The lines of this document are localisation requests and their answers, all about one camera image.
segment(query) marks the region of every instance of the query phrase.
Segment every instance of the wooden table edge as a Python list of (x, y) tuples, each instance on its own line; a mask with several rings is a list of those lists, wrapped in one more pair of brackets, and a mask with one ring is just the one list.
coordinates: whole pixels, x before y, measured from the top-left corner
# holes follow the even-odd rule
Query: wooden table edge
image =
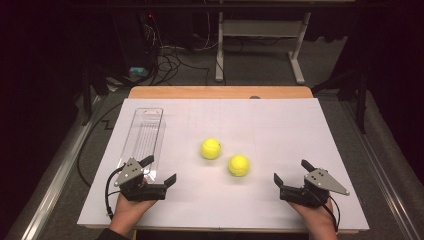
[(305, 86), (137, 86), (128, 98), (153, 99), (291, 99), (313, 98)]

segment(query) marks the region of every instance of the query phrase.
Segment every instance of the sleeve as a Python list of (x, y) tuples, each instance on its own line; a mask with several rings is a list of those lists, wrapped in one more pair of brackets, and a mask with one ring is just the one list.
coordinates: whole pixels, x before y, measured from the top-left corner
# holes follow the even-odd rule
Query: sleeve
[(110, 230), (109, 228), (105, 228), (103, 232), (100, 233), (99, 237), (96, 240), (129, 240), (129, 239)]

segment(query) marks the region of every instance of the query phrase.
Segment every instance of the table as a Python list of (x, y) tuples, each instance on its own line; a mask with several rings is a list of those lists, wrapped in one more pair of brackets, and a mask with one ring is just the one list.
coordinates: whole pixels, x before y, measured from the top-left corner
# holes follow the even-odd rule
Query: table
[[(325, 167), (351, 192), (349, 197), (333, 194), (342, 209), (340, 232), (369, 228), (319, 103), (301, 86), (134, 88), (121, 109), (78, 224), (108, 225), (103, 205), (106, 178), (117, 167), (138, 107), (164, 109), (166, 130), (157, 179), (161, 182), (177, 173), (177, 183), (137, 227), (305, 232), (299, 215), (279, 200), (279, 189), (273, 183), (276, 172), (287, 185), (303, 185), (306, 171), (300, 161), (304, 158), (316, 167)], [(213, 161), (202, 159), (198, 151), (209, 136), (222, 144), (220, 157)], [(243, 178), (232, 177), (226, 169), (227, 159), (235, 153), (251, 160), (251, 170)], [(111, 196), (110, 202), (114, 206), (116, 196)]]
[[(354, 2), (355, 0), (232, 0), (232, 2)], [(305, 84), (297, 57), (305, 37), (306, 29), (311, 17), (310, 12), (305, 12), (303, 19), (298, 21), (258, 21), (258, 20), (224, 20), (224, 14), (219, 13), (218, 23), (218, 50), (216, 56), (215, 79), (217, 82), (224, 80), (224, 36), (262, 36), (296, 38), (296, 46), (288, 52), (296, 83)]]

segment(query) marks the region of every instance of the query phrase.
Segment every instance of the black cable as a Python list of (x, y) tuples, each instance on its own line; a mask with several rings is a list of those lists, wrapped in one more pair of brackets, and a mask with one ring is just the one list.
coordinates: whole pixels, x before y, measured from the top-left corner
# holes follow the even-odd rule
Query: black cable
[(85, 177), (82, 175), (81, 172), (81, 167), (80, 167), (80, 162), (81, 162), (81, 153), (84, 150), (85, 145), (87, 144), (88, 139), (90, 138), (91, 134), (93, 133), (94, 129), (96, 128), (96, 126), (103, 120), (103, 118), (109, 114), (110, 112), (112, 112), (115, 108), (117, 108), (119, 105), (121, 105), (121, 103), (116, 104), (115, 106), (113, 106), (112, 108), (110, 108), (106, 113), (104, 113), (99, 120), (97, 120), (97, 122), (93, 125), (93, 127), (90, 129), (90, 131), (88, 132), (87, 136), (84, 139), (84, 142), (81, 145), (81, 148), (78, 152), (77, 155), (77, 171), (78, 171), (78, 175), (80, 176), (81, 180), (85, 183), (85, 185), (87, 185), (88, 187), (91, 187), (91, 184), (85, 179)]
[(156, 77), (159, 74), (159, 64), (158, 64), (158, 59), (157, 57), (155, 58), (155, 66), (156, 66), (156, 74), (153, 76), (152, 80), (150, 81), (150, 83), (148, 84), (148, 86), (152, 86), (153, 82), (156, 80)]
[(222, 49), (223, 52), (229, 52), (229, 53), (241, 53), (243, 51), (244, 48), (244, 42), (243, 40), (241, 40), (238, 37), (227, 37), (228, 39), (235, 39), (238, 40), (240, 42), (240, 49), (237, 51), (231, 51), (231, 50), (227, 50), (227, 49)]
[(110, 220), (112, 220), (112, 218), (113, 218), (113, 211), (112, 211), (112, 208), (110, 207), (110, 204), (109, 204), (109, 184), (110, 184), (110, 181), (112, 180), (113, 176), (115, 176), (115, 174), (117, 174), (118, 172), (122, 171), (122, 169), (124, 169), (124, 166), (115, 169), (115, 171), (113, 171), (110, 174), (109, 178), (106, 181), (105, 203), (106, 203), (107, 215), (109, 216)]
[(336, 208), (337, 208), (337, 213), (338, 213), (337, 228), (338, 228), (340, 226), (340, 208), (339, 208), (339, 205), (337, 204), (336, 200), (334, 200), (334, 198), (331, 197), (331, 196), (330, 196), (330, 198), (331, 198), (331, 200), (333, 200), (333, 203), (334, 203), (334, 205), (336, 205)]
[(117, 194), (117, 193), (120, 193), (121, 191), (115, 191), (115, 192), (111, 192), (111, 193), (109, 193), (108, 194), (108, 196), (111, 196), (111, 195), (113, 195), (113, 194)]
[(148, 70), (148, 72), (149, 73), (147, 74), (147, 76), (141, 77), (140, 79), (135, 81), (135, 83), (137, 83), (137, 85), (140, 85), (140, 83), (145, 82), (145, 81), (149, 80), (150, 78), (154, 77), (155, 75), (157, 75), (158, 74), (158, 68), (157, 68), (156, 64), (152, 65), (150, 67), (150, 69)]
[[(171, 60), (168, 58), (168, 56), (167, 55), (164, 55), (164, 56), (161, 56), (161, 58), (162, 58), (162, 60), (165, 58), (166, 60), (168, 60), (168, 61), (162, 61), (159, 65), (158, 65), (158, 67), (159, 67), (159, 70), (160, 71), (163, 71), (163, 72), (169, 72), (169, 71), (171, 71), (173, 68), (172, 68), (172, 62), (171, 62)], [(165, 64), (168, 64), (169, 65), (169, 69), (171, 69), (171, 70), (163, 70), (163, 69), (161, 69), (161, 66), (162, 65), (165, 65)]]
[[(166, 74), (165, 74), (165, 76), (164, 76), (164, 77), (162, 77), (162, 80), (160, 80), (160, 81), (158, 81), (158, 82), (156, 82), (156, 83), (153, 83), (153, 81), (152, 81), (152, 82), (151, 82), (151, 85), (155, 85), (155, 86), (157, 86), (157, 85), (159, 85), (159, 84), (161, 84), (161, 83), (163, 83), (163, 82), (166, 82), (166, 81), (171, 80), (173, 77), (175, 77), (175, 75), (177, 75), (177, 73), (178, 73), (178, 68), (179, 68), (179, 66), (180, 66), (180, 63), (179, 63), (179, 64), (176, 64), (176, 63), (172, 62), (172, 61), (168, 58), (168, 56), (173, 57), (172, 55), (161, 56), (162, 58), (165, 58), (165, 59), (166, 59), (166, 60), (168, 60), (168, 61), (167, 61), (167, 62), (162, 62), (161, 64), (159, 64), (159, 66), (161, 66), (162, 64), (166, 64), (166, 63), (168, 63), (168, 64), (169, 64), (169, 70), (168, 70), (168, 71), (166, 71)], [(169, 75), (172, 71), (175, 71), (175, 73), (174, 73), (171, 77), (167, 78), (167, 77), (168, 77), (168, 75)]]
[(194, 66), (190, 66), (190, 65), (188, 65), (188, 64), (186, 64), (186, 63), (184, 63), (184, 62), (183, 62), (183, 61), (181, 61), (181, 59), (178, 57), (177, 49), (175, 49), (175, 57), (178, 59), (178, 61), (180, 61), (181, 65), (184, 65), (184, 66), (186, 66), (186, 67), (193, 68), (193, 69), (206, 70), (206, 76), (205, 76), (205, 86), (208, 86), (208, 75), (209, 75), (209, 71), (211, 70), (210, 68), (208, 68), (208, 67), (194, 67)]
[(226, 77), (225, 77), (224, 69), (221, 67), (221, 64), (219, 64), (218, 60), (216, 60), (216, 65), (218, 65), (219, 69), (221, 69), (221, 71), (222, 71), (222, 78), (223, 78), (223, 80), (224, 80), (224, 86), (227, 86), (227, 79), (226, 79)]
[(330, 214), (331, 218), (333, 219), (333, 224), (334, 224), (334, 230), (337, 232), (339, 232), (339, 224), (336, 220), (336, 217), (334, 216), (334, 213), (327, 207), (327, 205), (325, 205), (325, 203), (323, 203), (312, 191), (310, 191), (309, 189), (305, 189), (306, 192), (308, 192), (313, 198), (315, 198), (315, 200), (317, 200), (321, 206), (328, 212), (328, 214)]

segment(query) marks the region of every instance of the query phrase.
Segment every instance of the dark background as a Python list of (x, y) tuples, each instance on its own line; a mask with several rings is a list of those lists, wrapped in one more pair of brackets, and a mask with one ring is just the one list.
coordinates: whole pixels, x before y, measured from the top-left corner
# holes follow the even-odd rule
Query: dark background
[[(3, 216), (7, 216), (1, 218), (0, 238), (3, 238), (74, 123), (78, 113), (74, 101), (82, 92), (83, 81), (95, 86), (99, 94), (106, 94), (104, 77), (108, 73), (95, 66), (126, 75), (134, 54), (135, 59), (141, 61), (146, 56), (143, 55), (143, 44), (134, 45), (134, 42), (144, 41), (138, 29), (127, 29), (132, 35), (126, 38), (117, 34), (116, 19), (120, 16), (70, 13), (55, 0), (2, 1), (0, 4), (0, 96), (5, 112), (0, 125), (2, 152), (5, 153), (4, 171), (1, 174), (1, 206)], [(399, 1), (390, 11), (378, 13), (316, 13), (312, 15), (305, 39), (313, 41), (324, 36), (330, 42), (349, 36), (334, 75), (358, 63), (365, 66), (363, 69), (367, 73), (368, 86), (381, 114), (423, 182), (422, 10), (419, 1), (415, 0), (407, 3)], [(204, 14), (154, 14), (159, 28), (164, 32), (163, 36), (186, 48), (192, 46), (193, 33), (207, 37)], [(233, 18), (245, 17), (241, 13), (226, 14)], [(279, 16), (259, 13), (249, 16), (280, 19)], [(210, 17), (211, 36), (214, 36), (217, 14), (211, 13)], [(134, 19), (139, 19), (139, 16), (128, 15), (120, 21), (130, 21), (128, 23), (137, 28), (139, 22), (135, 23)], [(346, 84), (338, 82), (330, 87), (344, 87)]]

